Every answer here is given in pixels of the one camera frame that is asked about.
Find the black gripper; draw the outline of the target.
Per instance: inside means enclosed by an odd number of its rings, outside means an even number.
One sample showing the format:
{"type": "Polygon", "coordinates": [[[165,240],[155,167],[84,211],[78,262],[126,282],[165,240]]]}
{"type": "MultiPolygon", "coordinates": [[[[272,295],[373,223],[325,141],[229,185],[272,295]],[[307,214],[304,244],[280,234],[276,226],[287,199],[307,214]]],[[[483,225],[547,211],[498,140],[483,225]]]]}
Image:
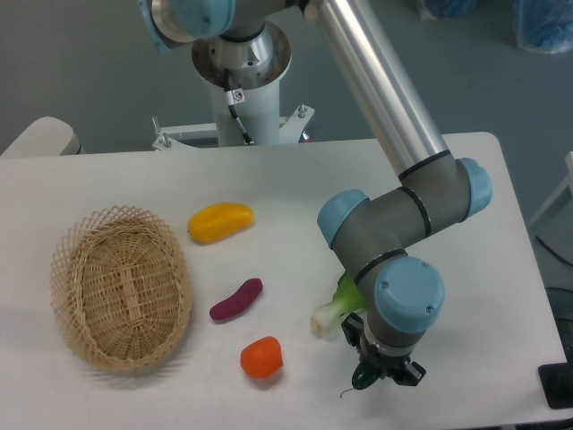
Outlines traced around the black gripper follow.
{"type": "Polygon", "coordinates": [[[419,333],[396,330],[388,323],[382,328],[387,329],[384,340],[379,339],[369,322],[356,313],[350,313],[341,323],[346,342],[357,350],[359,362],[369,361],[380,366],[384,378],[390,378],[397,385],[417,386],[426,375],[425,368],[410,358],[419,341],[419,333]]]}

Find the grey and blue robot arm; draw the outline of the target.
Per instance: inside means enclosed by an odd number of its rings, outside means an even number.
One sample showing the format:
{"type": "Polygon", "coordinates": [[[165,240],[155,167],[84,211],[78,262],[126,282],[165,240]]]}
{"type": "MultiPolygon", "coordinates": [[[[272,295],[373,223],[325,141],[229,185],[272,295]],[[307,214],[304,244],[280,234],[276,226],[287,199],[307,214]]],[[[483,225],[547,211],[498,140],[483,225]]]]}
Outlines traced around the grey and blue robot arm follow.
{"type": "MultiPolygon", "coordinates": [[[[297,140],[281,122],[278,82],[291,61],[284,32],[268,16],[288,1],[141,1],[160,51],[192,45],[196,72],[211,87],[218,144],[297,140]]],[[[353,279],[367,315],[344,312],[342,330],[359,355],[357,390],[380,379],[415,386],[424,369],[411,353],[440,313],[440,274],[407,248],[483,210],[492,198],[486,171],[455,159],[366,1],[299,1],[331,47],[400,185],[376,199],[344,191],[317,222],[353,279]]]]}

